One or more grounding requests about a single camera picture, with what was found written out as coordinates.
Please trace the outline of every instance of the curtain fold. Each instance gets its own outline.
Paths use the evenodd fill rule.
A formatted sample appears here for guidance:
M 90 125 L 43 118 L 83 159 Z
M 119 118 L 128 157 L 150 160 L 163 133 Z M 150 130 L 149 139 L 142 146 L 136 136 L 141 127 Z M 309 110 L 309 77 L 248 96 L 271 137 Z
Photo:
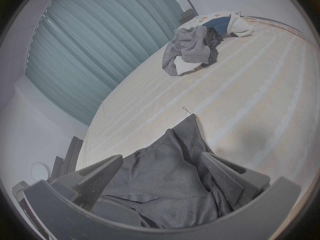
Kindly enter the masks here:
M 176 0 L 53 0 L 31 43 L 26 76 L 90 125 L 102 101 L 174 38 Z

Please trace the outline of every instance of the striped bed sheet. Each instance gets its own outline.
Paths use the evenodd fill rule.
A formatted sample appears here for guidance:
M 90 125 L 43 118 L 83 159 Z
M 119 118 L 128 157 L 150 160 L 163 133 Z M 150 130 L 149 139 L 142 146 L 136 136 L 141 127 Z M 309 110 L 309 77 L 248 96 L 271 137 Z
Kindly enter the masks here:
M 305 193 L 319 169 L 319 50 L 297 30 L 244 17 L 255 35 L 228 37 L 218 62 L 184 76 L 162 70 L 162 47 L 102 102 L 76 169 L 149 146 L 197 116 L 203 139 L 231 162 L 285 176 Z

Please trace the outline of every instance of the dark gray fabric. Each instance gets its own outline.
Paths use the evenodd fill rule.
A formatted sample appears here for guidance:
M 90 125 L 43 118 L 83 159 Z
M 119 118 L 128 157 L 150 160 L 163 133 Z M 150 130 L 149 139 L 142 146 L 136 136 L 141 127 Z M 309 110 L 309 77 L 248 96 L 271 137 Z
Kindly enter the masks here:
M 125 157 L 91 212 L 149 228 L 196 226 L 230 213 L 201 160 L 202 152 L 211 150 L 193 114 L 150 146 Z
M 205 37 L 205 44 L 210 48 L 210 57 L 208 63 L 202 63 L 202 67 L 210 66 L 217 62 L 218 51 L 217 46 L 223 41 L 222 36 L 213 27 L 207 29 L 207 35 Z
M 208 63 L 210 48 L 205 44 L 206 35 L 205 26 L 175 29 L 175 38 L 167 44 L 163 53 L 162 68 L 169 75 L 177 76 L 176 56 L 182 56 L 182 60 L 187 62 Z

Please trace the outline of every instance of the black garment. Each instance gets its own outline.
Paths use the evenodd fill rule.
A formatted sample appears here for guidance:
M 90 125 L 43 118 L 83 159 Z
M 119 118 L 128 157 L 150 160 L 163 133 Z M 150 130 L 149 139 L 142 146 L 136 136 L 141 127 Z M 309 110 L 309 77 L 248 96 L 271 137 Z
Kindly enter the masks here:
M 201 66 L 207 67 L 217 62 L 218 51 L 216 47 L 223 41 L 222 36 L 213 28 L 207 28 L 207 35 L 205 37 L 204 43 L 210 48 L 209 63 L 202 63 Z
M 201 160 L 202 152 L 212 153 L 193 114 L 124 158 L 91 212 L 148 228 L 190 227 L 230 213 L 228 201 Z

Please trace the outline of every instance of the gray sweater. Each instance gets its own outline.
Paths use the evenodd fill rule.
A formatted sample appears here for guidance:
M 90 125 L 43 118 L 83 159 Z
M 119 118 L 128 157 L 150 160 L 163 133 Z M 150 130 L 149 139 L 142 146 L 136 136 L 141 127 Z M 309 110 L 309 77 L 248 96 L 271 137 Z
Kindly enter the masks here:
M 175 29 L 174 35 L 175 38 L 168 43 L 162 57 L 162 68 L 169 75 L 178 75 L 174 64 L 176 56 L 182 56 L 186 62 L 208 63 L 210 48 L 205 44 L 207 27 Z

